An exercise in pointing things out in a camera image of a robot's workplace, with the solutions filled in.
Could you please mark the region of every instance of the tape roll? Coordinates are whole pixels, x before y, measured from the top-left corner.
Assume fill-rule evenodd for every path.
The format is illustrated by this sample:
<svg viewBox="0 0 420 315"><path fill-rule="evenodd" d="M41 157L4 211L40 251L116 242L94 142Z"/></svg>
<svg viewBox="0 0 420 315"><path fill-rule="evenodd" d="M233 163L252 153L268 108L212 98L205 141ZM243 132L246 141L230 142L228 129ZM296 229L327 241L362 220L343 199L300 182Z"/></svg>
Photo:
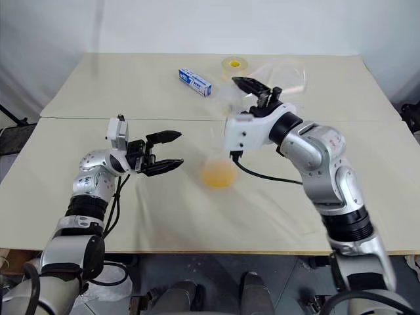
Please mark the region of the tape roll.
<svg viewBox="0 0 420 315"><path fill-rule="evenodd" d="M234 76L246 76L248 61L241 57L227 57L222 60L222 68L225 77L228 79Z"/></svg>

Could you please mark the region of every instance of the beige table surface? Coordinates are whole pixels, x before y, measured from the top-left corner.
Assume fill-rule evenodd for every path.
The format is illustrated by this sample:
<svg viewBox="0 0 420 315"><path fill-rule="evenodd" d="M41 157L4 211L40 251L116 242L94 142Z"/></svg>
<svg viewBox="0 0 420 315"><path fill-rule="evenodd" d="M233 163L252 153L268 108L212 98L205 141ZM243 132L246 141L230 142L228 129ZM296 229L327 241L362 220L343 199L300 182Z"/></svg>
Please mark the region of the beige table surface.
<svg viewBox="0 0 420 315"><path fill-rule="evenodd" d="M42 117L224 120L226 100L218 93L229 77L221 54L85 54ZM316 121L399 121L359 56L245 55L252 75L266 84L285 64L304 68L306 91L288 98L299 114ZM212 82L204 98L180 82L189 68Z"/></svg>
<svg viewBox="0 0 420 315"><path fill-rule="evenodd" d="M231 188L209 189L200 178L216 150L210 130L221 121L129 120L131 140L165 129L178 140L156 146L158 159L184 158L157 177L135 175L121 194L121 218L106 239L112 252L326 253L320 216L294 184L238 173ZM65 213L81 157L107 148L107 119L42 118L0 185L0 247L42 249ZM332 122L348 142L374 223L391 253L420 253L420 146L402 121ZM244 155L243 164L299 179L274 145Z"/></svg>

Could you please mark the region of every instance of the blue and white box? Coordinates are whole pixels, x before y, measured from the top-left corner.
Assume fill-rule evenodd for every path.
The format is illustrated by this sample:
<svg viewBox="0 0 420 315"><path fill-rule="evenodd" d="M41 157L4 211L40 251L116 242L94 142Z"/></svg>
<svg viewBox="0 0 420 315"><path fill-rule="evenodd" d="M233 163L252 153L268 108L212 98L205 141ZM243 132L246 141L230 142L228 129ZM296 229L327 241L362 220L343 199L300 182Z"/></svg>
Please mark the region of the blue and white box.
<svg viewBox="0 0 420 315"><path fill-rule="evenodd" d="M179 70L179 79L203 96L211 94L211 83L188 69Z"/></svg>

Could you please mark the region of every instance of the black cord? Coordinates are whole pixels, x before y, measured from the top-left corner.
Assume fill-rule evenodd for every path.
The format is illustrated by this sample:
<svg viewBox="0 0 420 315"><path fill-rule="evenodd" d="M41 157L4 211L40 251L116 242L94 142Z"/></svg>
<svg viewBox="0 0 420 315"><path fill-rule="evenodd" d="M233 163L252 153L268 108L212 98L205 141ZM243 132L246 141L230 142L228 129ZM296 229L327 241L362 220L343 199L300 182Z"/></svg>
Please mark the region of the black cord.
<svg viewBox="0 0 420 315"><path fill-rule="evenodd" d="M120 215L120 212L121 212L121 209L120 209L120 206L119 206L119 198L120 198L121 190L123 189L125 183L129 180L129 178L130 178L130 174L128 174L125 177L124 181L121 183L121 177L118 177L118 184L117 184L117 188L116 188L115 194L114 194L114 201L112 202L110 216L108 217L108 221L106 223L105 230L104 230L104 238L109 235L109 233L116 227L116 225L118 223L119 215ZM111 225L111 219L114 215L114 210L115 210L116 206L117 206L117 215L115 217L114 223L112 223L112 225Z"/></svg>
<svg viewBox="0 0 420 315"><path fill-rule="evenodd" d="M412 308L402 303L389 299L388 297L384 297L382 295L366 292L366 291L345 291L337 295L334 295L322 307L320 315L329 315L331 311L333 310L333 308L337 306L337 304L346 300L350 300L350 299L365 299L365 300L377 301L385 305L391 306L397 309L398 311L403 312L406 315L419 315L419 313L414 311Z"/></svg>
<svg viewBox="0 0 420 315"><path fill-rule="evenodd" d="M117 188L115 189L114 200L112 201L110 216L108 217L108 220L106 221L104 233L106 233L106 231L108 231L108 229L110 228L112 216L114 215L114 210L117 204L117 194L119 192L120 186L121 186L121 177L118 177Z"/></svg>
<svg viewBox="0 0 420 315"><path fill-rule="evenodd" d="M115 266L121 268L124 270L124 277L116 282L101 282L96 280L89 280L89 282L92 284L101 285L102 287L113 287L114 285L122 284L129 277L129 271L123 264L117 264L116 262L104 262L104 266Z"/></svg>
<svg viewBox="0 0 420 315"><path fill-rule="evenodd" d="M238 166L242 171L251 174L253 176L259 177L261 179L268 179L268 180L275 180L278 182L290 182L291 184L298 184L298 185L302 185L302 182L298 182L297 180L292 180L292 179L285 179L285 178L278 178L278 177L271 177L271 176L266 176L266 175L262 175L262 174L258 174L256 172L252 172L249 169L247 169L246 167L244 167L241 163L239 163L239 161L235 161L234 163L236 164L236 166Z"/></svg>
<svg viewBox="0 0 420 315"><path fill-rule="evenodd" d="M24 263L24 275L31 280L31 297L25 315L34 315L39 301L39 292L41 284L39 283L39 274L37 269L30 262Z"/></svg>

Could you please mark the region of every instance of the robotic arm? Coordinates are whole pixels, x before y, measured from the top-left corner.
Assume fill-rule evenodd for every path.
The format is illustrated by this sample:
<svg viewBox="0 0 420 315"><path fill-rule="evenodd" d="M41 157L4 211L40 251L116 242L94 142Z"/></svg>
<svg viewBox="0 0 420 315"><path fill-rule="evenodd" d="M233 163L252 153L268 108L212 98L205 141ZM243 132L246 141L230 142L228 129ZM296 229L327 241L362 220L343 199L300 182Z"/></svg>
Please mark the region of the robotic arm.
<svg viewBox="0 0 420 315"><path fill-rule="evenodd" d="M238 162L244 150L276 144L277 153L300 172L304 192L327 229L338 290L368 290L407 304L394 293L394 270L369 219L354 170L345 158L344 136L333 127L299 118L292 104L279 101L279 87L271 91L255 79L233 80L245 93L258 98L257 106L249 112L226 120L224 146L233 160ZM350 313L395 314L395 309L377 301L354 299L350 301Z"/></svg>
<svg viewBox="0 0 420 315"><path fill-rule="evenodd" d="M107 235L105 212L114 193L121 190L115 179L130 173L149 177L176 169L183 160L156 161L152 148L180 135L163 131L146 136L146 142L128 142L124 117L111 118L106 138L112 148L89 152L80 161L66 215L58 221L42 253L41 275L33 272L31 280L5 295L1 313L69 314L76 297L88 289L88 281L102 272Z"/></svg>

